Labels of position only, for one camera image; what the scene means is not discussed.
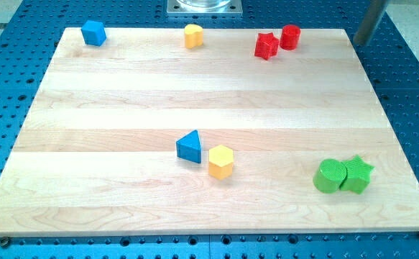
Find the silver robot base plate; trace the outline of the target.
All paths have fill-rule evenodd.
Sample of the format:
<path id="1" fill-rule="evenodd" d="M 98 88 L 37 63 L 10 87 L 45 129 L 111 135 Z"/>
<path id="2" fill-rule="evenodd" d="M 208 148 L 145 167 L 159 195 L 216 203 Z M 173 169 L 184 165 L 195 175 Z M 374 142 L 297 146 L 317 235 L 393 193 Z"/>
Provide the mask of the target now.
<path id="1" fill-rule="evenodd" d="M 241 17 L 242 0 L 167 0 L 169 17 Z"/>

